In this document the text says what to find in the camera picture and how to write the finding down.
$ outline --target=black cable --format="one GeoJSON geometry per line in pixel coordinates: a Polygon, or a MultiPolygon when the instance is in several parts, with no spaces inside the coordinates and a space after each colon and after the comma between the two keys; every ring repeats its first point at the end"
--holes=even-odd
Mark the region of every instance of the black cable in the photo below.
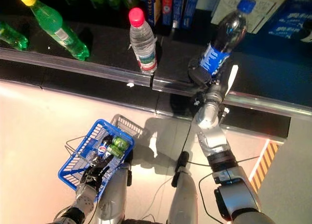
{"type": "Polygon", "coordinates": [[[156,222],[156,221],[155,221],[155,217],[154,217],[151,213],[150,213],[149,215],[146,215],[145,217],[143,217],[142,220],[144,220],[144,219],[147,218],[148,216],[151,216],[151,217],[153,218],[154,223],[156,222]]]}
{"type": "Polygon", "coordinates": [[[64,212],[65,210],[67,210],[69,207],[70,207],[70,206],[67,206],[66,208],[64,208],[64,209],[62,209],[60,212],[58,212],[58,213],[55,215],[53,221],[55,221],[55,220],[59,217],[59,215],[60,215],[62,212],[64,212]]]}
{"type": "Polygon", "coordinates": [[[97,197],[97,204],[96,204],[96,208],[94,209],[94,212],[93,212],[92,217],[91,217],[91,219],[89,220],[88,224],[90,224],[90,222],[92,221],[92,219],[93,219],[93,217],[94,217],[94,214],[95,214],[95,213],[96,213],[96,211],[97,211],[97,207],[98,207],[98,200],[99,200],[99,197],[97,197]]]}
{"type": "Polygon", "coordinates": [[[245,161],[249,161],[249,160],[256,159],[256,158],[259,158],[259,156],[257,156],[257,157],[250,157],[250,158],[247,158],[247,159],[244,159],[244,160],[238,161],[237,163],[240,163],[240,162],[245,162],[245,161]]]}
{"type": "MultiPolygon", "coordinates": [[[[256,158],[259,158],[259,156],[257,156],[257,157],[250,157],[250,158],[247,158],[247,159],[243,159],[243,160],[238,161],[237,163],[249,161],[249,160],[256,159],[256,158]]],[[[210,167],[210,165],[208,165],[208,164],[199,164],[199,163],[195,163],[195,162],[187,162],[187,163],[196,164],[196,165],[200,165],[200,166],[207,166],[207,167],[210,167]]]]}
{"type": "Polygon", "coordinates": [[[206,209],[205,202],[204,202],[204,197],[203,197],[203,194],[202,194],[201,188],[200,188],[200,183],[201,183],[205,178],[209,177],[209,176],[212,175],[212,174],[213,174],[213,173],[210,173],[210,174],[206,175],[205,177],[203,177],[201,180],[199,180],[199,183],[198,183],[199,192],[200,192],[201,200],[203,201],[203,205],[204,205],[204,209],[205,209],[206,214],[207,214],[210,218],[212,218],[213,220],[215,220],[216,222],[223,224],[223,223],[222,223],[221,221],[219,221],[217,218],[213,217],[212,215],[210,215],[210,214],[208,213],[208,211],[207,211],[207,209],[206,209]]]}
{"type": "Polygon", "coordinates": [[[187,141],[187,139],[188,139],[188,137],[189,137],[189,134],[190,134],[190,131],[191,131],[191,127],[192,127],[192,123],[190,124],[190,128],[189,128],[189,130],[188,130],[188,132],[187,132],[187,134],[186,134],[186,138],[185,138],[185,141],[184,141],[184,144],[183,144],[183,147],[182,147],[182,152],[183,152],[183,150],[184,150],[186,141],[187,141]]]}
{"type": "Polygon", "coordinates": [[[187,162],[187,163],[210,167],[210,165],[208,165],[208,164],[199,164],[199,163],[195,163],[195,162],[187,162]]]}

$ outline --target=water bottle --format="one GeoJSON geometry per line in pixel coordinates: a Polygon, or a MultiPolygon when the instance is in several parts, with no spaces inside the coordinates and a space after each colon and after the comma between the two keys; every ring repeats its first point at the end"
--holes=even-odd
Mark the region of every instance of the water bottle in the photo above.
{"type": "Polygon", "coordinates": [[[254,0],[241,0],[237,10],[228,14],[219,23],[217,36],[210,42],[204,57],[200,61],[200,66],[210,75],[215,76],[218,73],[219,67],[245,37],[247,15],[252,12],[254,6],[254,0]]]}
{"type": "Polygon", "coordinates": [[[129,12],[130,42],[135,52],[137,62],[143,73],[152,74],[157,69],[156,40],[151,27],[144,18],[140,8],[133,8],[129,12]]]}
{"type": "Polygon", "coordinates": [[[28,39],[3,21],[0,21],[0,40],[17,50],[25,50],[28,46],[28,39]]]}
{"type": "Polygon", "coordinates": [[[66,25],[62,16],[53,8],[39,0],[21,0],[33,11],[41,28],[60,45],[65,47],[73,57],[84,61],[89,56],[89,50],[72,29],[66,25]]]}

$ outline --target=blue label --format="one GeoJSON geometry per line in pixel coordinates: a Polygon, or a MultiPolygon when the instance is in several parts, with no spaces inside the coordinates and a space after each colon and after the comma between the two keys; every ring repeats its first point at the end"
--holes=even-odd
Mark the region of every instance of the blue label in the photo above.
{"type": "Polygon", "coordinates": [[[223,62],[230,56],[228,52],[219,52],[209,44],[204,58],[200,62],[200,66],[202,66],[205,70],[208,71],[211,75],[215,75],[218,72],[219,67],[223,64],[223,62]]]}

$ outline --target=black shelf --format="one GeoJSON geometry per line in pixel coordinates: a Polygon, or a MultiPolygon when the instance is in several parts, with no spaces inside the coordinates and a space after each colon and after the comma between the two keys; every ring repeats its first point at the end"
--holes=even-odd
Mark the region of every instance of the black shelf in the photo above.
{"type": "MultiPolygon", "coordinates": [[[[153,28],[158,38],[159,63],[151,77],[140,73],[132,49],[128,50],[128,9],[121,7],[116,11],[105,6],[95,10],[88,0],[80,0],[74,6],[64,0],[41,1],[62,14],[90,48],[91,56],[86,61],[75,60],[38,26],[31,10],[20,0],[0,0],[0,20],[30,39],[29,49],[23,52],[0,42],[0,59],[36,65],[39,76],[47,67],[151,86],[154,90],[188,97],[199,91],[190,81],[187,67],[191,59],[197,59],[205,50],[216,32],[216,26],[210,24],[210,12],[196,10],[191,30],[172,31],[161,23],[153,28]]],[[[307,90],[312,89],[311,51],[311,44],[267,34],[266,26],[257,35],[247,34],[232,55],[240,69],[225,103],[310,118],[312,98],[307,90]]]]}

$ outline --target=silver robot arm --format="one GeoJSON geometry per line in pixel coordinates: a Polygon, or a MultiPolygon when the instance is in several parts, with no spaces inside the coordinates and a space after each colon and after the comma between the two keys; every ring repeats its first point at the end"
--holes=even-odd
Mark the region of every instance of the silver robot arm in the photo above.
{"type": "Polygon", "coordinates": [[[237,69],[237,65],[232,67],[231,74],[226,77],[228,81],[216,80],[211,84],[205,93],[205,104],[196,113],[192,126],[212,168],[214,181],[220,185],[214,195],[222,218],[234,224],[274,224],[261,213],[259,198],[219,126],[219,106],[232,86],[237,69]]]}
{"type": "Polygon", "coordinates": [[[92,212],[93,201],[98,194],[99,187],[105,172],[106,165],[114,156],[110,155],[95,166],[88,167],[77,186],[76,197],[73,204],[51,224],[83,224],[86,217],[92,212]]]}

